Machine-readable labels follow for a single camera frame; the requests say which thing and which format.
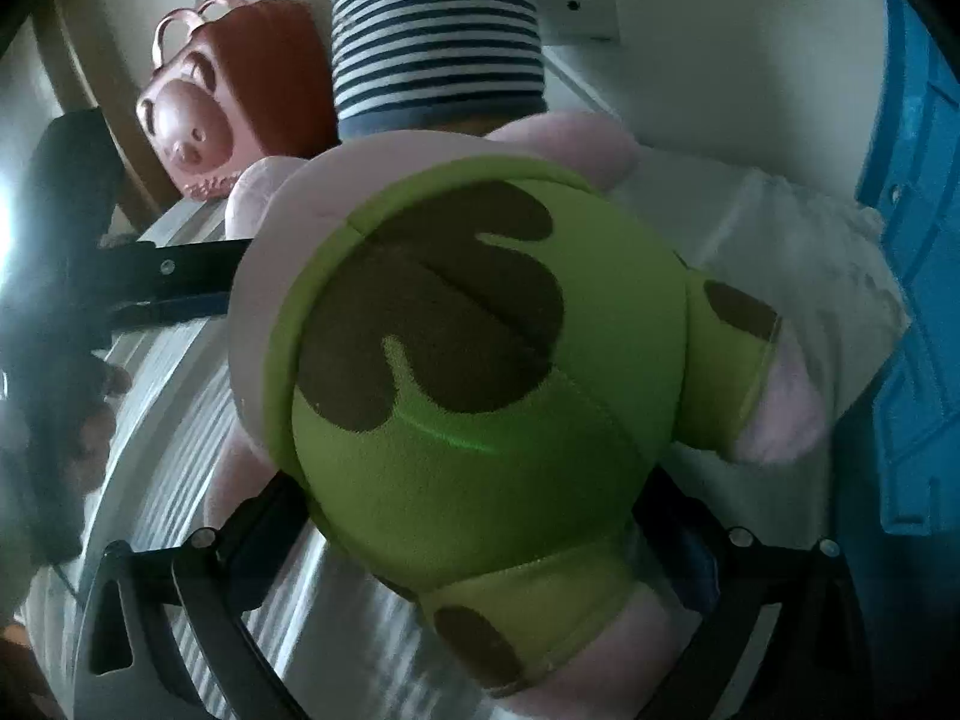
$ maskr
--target black mechanical bracket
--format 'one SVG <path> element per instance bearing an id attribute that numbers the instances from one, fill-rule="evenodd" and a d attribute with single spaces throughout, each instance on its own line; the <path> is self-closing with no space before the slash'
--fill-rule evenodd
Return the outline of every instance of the black mechanical bracket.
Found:
<path id="1" fill-rule="evenodd" d="M 638 720 L 707 720 L 764 605 L 776 630 L 740 720 L 868 720 L 870 669 L 853 583 L 839 547 L 767 547 L 726 531 L 657 469 L 635 516 L 683 603 L 704 622 Z M 76 720 L 211 720 L 184 666 L 163 605 L 181 607 L 240 720 L 308 720 L 240 619 L 261 605 L 307 522 L 304 495 L 278 474 L 219 533 L 178 548 L 104 552 L 80 632 Z"/>

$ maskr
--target blue and white stripe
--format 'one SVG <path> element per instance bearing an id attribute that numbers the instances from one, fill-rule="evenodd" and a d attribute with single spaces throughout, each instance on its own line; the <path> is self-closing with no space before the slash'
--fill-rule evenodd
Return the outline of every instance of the blue and white stripe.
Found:
<path id="1" fill-rule="evenodd" d="M 536 0 L 333 0 L 342 138 L 544 110 Z"/>

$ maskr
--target silver screw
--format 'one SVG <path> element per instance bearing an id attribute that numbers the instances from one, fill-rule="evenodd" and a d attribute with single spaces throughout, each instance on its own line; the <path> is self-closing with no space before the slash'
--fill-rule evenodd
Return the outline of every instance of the silver screw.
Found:
<path id="1" fill-rule="evenodd" d="M 820 551 L 827 557 L 840 557 L 840 545 L 836 541 L 825 538 L 820 542 Z"/>
<path id="2" fill-rule="evenodd" d="M 217 542 L 217 532 L 213 528 L 200 528 L 190 536 L 190 546 L 194 549 L 208 549 Z"/>
<path id="3" fill-rule="evenodd" d="M 746 549 L 754 545 L 754 535 L 746 528 L 732 528 L 730 531 L 730 543 L 733 546 Z"/>

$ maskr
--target brown patch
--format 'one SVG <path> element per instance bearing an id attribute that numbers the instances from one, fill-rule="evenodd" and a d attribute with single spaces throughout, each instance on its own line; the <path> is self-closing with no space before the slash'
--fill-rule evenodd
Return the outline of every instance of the brown patch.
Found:
<path id="1" fill-rule="evenodd" d="M 704 285 L 710 307 L 717 317 L 760 341 L 770 341 L 776 329 L 776 311 L 728 284 L 707 281 Z"/>
<path id="2" fill-rule="evenodd" d="M 483 615 L 467 607 L 443 607 L 433 615 L 433 623 L 483 688 L 504 688 L 523 679 L 514 648 Z"/>
<path id="3" fill-rule="evenodd" d="M 386 338 L 416 382 L 454 413 L 499 410 L 549 374 L 563 294 L 533 257 L 481 234 L 540 241 L 549 211 L 502 181 L 449 191 L 381 224 L 323 289 L 304 325 L 298 385 L 323 418 L 355 432 L 390 418 Z"/>
<path id="4" fill-rule="evenodd" d="M 397 584 L 394 581 L 389 579 L 384 579 L 383 577 L 373 574 L 373 579 L 379 581 L 386 589 L 394 591 L 400 598 L 405 601 L 410 601 L 411 603 L 416 603 L 416 593 L 409 589 L 409 587 L 404 587 L 402 584 Z"/>

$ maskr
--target plush toy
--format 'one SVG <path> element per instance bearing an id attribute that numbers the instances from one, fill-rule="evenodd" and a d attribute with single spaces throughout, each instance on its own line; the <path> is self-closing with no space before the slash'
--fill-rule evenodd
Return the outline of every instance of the plush toy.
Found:
<path id="1" fill-rule="evenodd" d="M 344 140 L 546 110 L 536 0 L 333 0 L 332 66 Z"/>
<path id="2" fill-rule="evenodd" d="M 675 661 L 623 544 L 670 442 L 784 461 L 826 429 L 789 326 L 603 198 L 637 153 L 552 114 L 248 183 L 229 365 L 258 454 L 531 716 L 632 718 Z"/>

